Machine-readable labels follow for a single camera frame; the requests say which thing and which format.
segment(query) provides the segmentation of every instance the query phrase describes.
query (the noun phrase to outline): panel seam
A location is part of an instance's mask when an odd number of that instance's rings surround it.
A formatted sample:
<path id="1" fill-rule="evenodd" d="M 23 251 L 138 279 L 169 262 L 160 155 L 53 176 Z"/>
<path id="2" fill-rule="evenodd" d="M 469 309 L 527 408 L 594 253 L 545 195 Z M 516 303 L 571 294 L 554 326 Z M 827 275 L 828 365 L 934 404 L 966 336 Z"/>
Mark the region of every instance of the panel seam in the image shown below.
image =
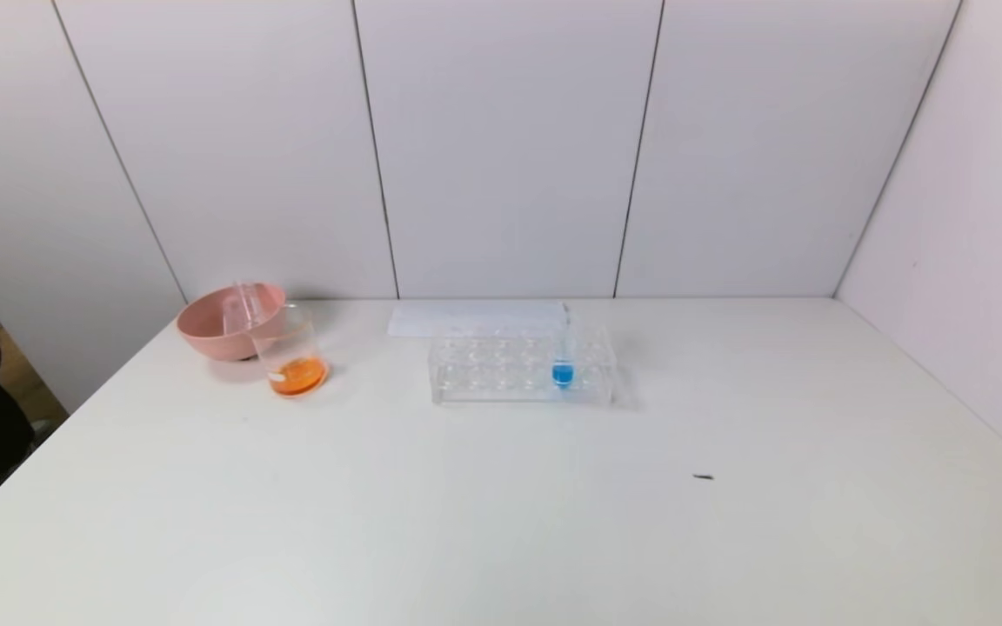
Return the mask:
<path id="1" fill-rule="evenodd" d="M 76 61 L 76 70 L 80 72 L 80 79 L 83 79 L 83 87 L 87 88 L 87 95 L 91 98 L 91 106 L 95 107 L 95 114 L 99 115 L 99 123 L 102 124 L 102 131 L 107 134 L 107 141 L 110 142 L 110 149 L 115 151 L 115 158 L 118 159 L 118 167 L 122 168 L 122 175 L 126 177 L 126 182 L 130 186 L 130 193 L 134 194 L 134 201 L 138 202 L 138 209 L 141 210 L 141 216 L 146 219 L 146 226 L 149 227 L 149 232 L 154 237 L 156 242 L 156 249 L 160 250 L 160 257 L 164 260 L 164 266 L 168 267 L 168 273 L 172 276 L 172 281 L 175 283 L 175 290 L 180 292 L 180 298 L 183 299 L 184 304 L 187 304 L 188 297 L 184 295 L 183 287 L 180 286 L 179 278 L 175 277 L 175 271 L 172 269 L 172 262 L 168 260 L 168 254 L 164 253 L 164 246 L 160 242 L 160 237 L 156 236 L 156 228 L 152 225 L 151 219 L 149 219 L 149 213 L 146 211 L 141 202 L 141 195 L 138 194 L 138 189 L 134 185 L 134 179 L 130 178 L 130 173 L 126 169 L 126 162 L 122 159 L 122 154 L 118 151 L 118 146 L 115 145 L 115 138 L 110 134 L 110 128 L 107 126 L 107 119 L 102 117 L 102 111 L 99 109 L 99 102 L 95 99 L 95 91 L 91 90 L 91 83 L 87 80 L 87 75 L 83 74 L 83 66 L 80 64 L 79 55 L 76 54 L 76 46 L 73 46 L 71 36 L 68 36 L 68 29 L 64 27 L 64 19 L 60 16 L 60 8 L 56 7 L 56 0 L 49 0 L 52 4 L 52 10 L 56 13 L 56 20 L 60 23 L 60 31 L 64 34 L 64 41 L 68 43 L 68 51 L 71 52 L 72 60 Z"/>
<path id="2" fill-rule="evenodd" d="M 393 289 L 397 299 L 401 298 L 401 280 L 397 276 L 397 254 L 393 253 L 393 228 L 389 225 L 389 205 L 386 202 L 386 181 L 381 174 L 381 155 L 378 151 L 378 131 L 373 123 L 373 104 L 370 103 L 370 80 L 366 78 L 366 57 L 362 53 L 362 27 L 359 25 L 359 9 L 351 0 L 351 15 L 354 16 L 354 40 L 359 47 L 359 66 L 362 68 L 362 92 L 366 95 L 366 114 L 370 117 L 370 138 L 373 140 L 374 165 L 378 167 L 378 187 L 381 190 L 381 213 L 386 217 L 386 237 L 389 239 L 389 264 L 393 268 Z"/>
<path id="3" fill-rule="evenodd" d="M 900 141 L 900 149 L 896 151 L 895 158 L 892 160 L 892 167 L 887 170 L 887 177 L 884 177 L 883 185 L 880 185 L 880 192 L 876 194 L 876 202 L 872 205 L 872 210 L 868 213 L 868 218 L 864 220 L 864 226 L 861 227 L 861 236 L 856 238 L 856 245 L 853 246 L 853 252 L 850 253 L 850 257 L 846 261 L 846 268 L 842 269 L 842 274 L 838 278 L 838 285 L 834 288 L 834 293 L 830 297 L 836 299 L 838 298 L 838 292 L 842 290 L 842 282 L 846 281 L 846 276 L 850 272 L 851 266 L 853 266 L 853 260 L 856 258 L 856 253 L 861 249 L 861 244 L 864 242 L 864 237 L 868 233 L 868 226 L 872 224 L 872 220 L 876 217 L 876 211 L 880 209 L 880 202 L 884 199 L 884 194 L 887 192 L 887 185 L 892 181 L 892 174 L 895 174 L 896 166 L 899 166 L 900 159 L 903 158 L 903 150 L 907 147 L 908 140 L 911 139 L 911 132 L 914 130 L 915 123 L 919 120 L 919 115 L 922 114 L 923 104 L 926 103 L 926 95 L 930 92 L 931 84 L 934 84 L 934 75 L 938 74 L 938 67 L 942 64 L 942 55 L 946 53 L 946 47 L 950 44 L 950 36 L 953 36 L 953 28 L 958 23 L 958 16 L 961 15 L 961 7 L 966 3 L 966 0 L 958 1 L 958 8 L 953 11 L 953 19 L 950 20 L 950 28 L 946 29 L 946 39 L 942 40 L 942 47 L 938 51 L 938 58 L 934 59 L 934 67 L 930 70 L 930 76 L 926 79 L 926 86 L 923 87 L 922 96 L 919 98 L 919 104 L 915 107 L 915 114 L 911 117 L 911 123 L 907 124 L 907 132 L 903 134 L 903 140 Z"/>
<path id="4" fill-rule="evenodd" d="M 621 229 L 621 250 L 616 255 L 616 276 L 613 277 L 613 295 L 616 297 L 616 288 L 621 282 L 621 265 L 624 262 L 624 241 L 629 233 L 629 215 L 632 213 L 632 194 L 636 191 L 636 170 L 640 167 L 640 147 L 643 145 L 643 127 L 648 121 L 648 102 L 651 100 L 651 83 L 656 75 L 656 53 L 659 52 L 659 36 L 663 31 L 663 9 L 667 7 L 667 0 L 660 0 L 659 19 L 656 20 L 656 42 L 651 49 L 651 69 L 648 71 L 648 90 L 644 91 L 643 112 L 640 114 L 640 135 L 636 138 L 636 158 L 632 161 L 632 182 L 629 183 L 629 201 L 624 206 L 624 227 Z"/>

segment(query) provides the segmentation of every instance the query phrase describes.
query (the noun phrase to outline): glass beaker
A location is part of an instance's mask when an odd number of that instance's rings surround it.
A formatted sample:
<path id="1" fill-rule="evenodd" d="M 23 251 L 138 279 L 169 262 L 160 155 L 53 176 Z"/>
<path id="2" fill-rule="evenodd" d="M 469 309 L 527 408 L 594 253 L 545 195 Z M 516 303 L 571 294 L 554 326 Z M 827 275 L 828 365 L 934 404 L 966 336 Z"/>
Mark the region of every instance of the glass beaker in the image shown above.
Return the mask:
<path id="1" fill-rule="evenodd" d="M 303 396 L 327 380 L 331 368 L 320 357 L 312 317 L 306 308 L 287 302 L 266 325 L 252 330 L 249 337 L 270 387 L 279 396 Z"/>

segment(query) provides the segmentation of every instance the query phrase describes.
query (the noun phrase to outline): white wall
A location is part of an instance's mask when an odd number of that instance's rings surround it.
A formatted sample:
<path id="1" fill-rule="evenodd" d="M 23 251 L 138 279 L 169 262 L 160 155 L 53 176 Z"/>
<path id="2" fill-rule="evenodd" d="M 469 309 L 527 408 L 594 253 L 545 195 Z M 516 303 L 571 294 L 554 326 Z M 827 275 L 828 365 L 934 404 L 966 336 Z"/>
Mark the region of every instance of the white wall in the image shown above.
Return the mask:
<path id="1" fill-rule="evenodd" d="M 401 295 L 610 296 L 659 0 L 358 0 Z"/>
<path id="2" fill-rule="evenodd" d="M 188 297 L 395 297 L 351 0 L 58 0 Z"/>
<path id="3" fill-rule="evenodd" d="M 832 295 L 957 4 L 667 0 L 617 295 Z"/>
<path id="4" fill-rule="evenodd" d="M 0 321 L 71 412 L 182 304 L 52 5 L 0 0 Z"/>
<path id="5" fill-rule="evenodd" d="M 966 0 L 839 297 L 1002 435 L 1002 0 Z"/>

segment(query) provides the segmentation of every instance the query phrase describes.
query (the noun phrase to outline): orange liquid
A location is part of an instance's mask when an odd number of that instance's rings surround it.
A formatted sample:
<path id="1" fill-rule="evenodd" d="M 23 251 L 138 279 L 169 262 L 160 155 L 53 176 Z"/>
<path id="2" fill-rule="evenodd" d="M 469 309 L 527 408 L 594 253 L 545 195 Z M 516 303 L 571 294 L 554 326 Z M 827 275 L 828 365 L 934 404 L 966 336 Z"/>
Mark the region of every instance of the orange liquid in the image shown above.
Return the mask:
<path id="1" fill-rule="evenodd" d="M 320 387 L 327 378 L 327 364 L 321 360 L 290 361 L 270 377 L 270 387 L 281 396 L 300 396 Z"/>

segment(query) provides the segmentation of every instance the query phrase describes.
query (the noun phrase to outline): white table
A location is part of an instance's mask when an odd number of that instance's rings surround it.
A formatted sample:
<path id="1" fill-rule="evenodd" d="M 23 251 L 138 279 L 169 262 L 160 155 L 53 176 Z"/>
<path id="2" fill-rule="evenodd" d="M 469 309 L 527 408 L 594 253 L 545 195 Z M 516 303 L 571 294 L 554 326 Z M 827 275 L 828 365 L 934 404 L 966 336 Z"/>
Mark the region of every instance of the white table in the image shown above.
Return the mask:
<path id="1" fill-rule="evenodd" d="M 169 327 L 0 489 L 0 625 L 1002 626 L 1002 441 L 846 306 L 571 304 L 617 407 L 435 407 L 391 301 L 299 401 Z"/>

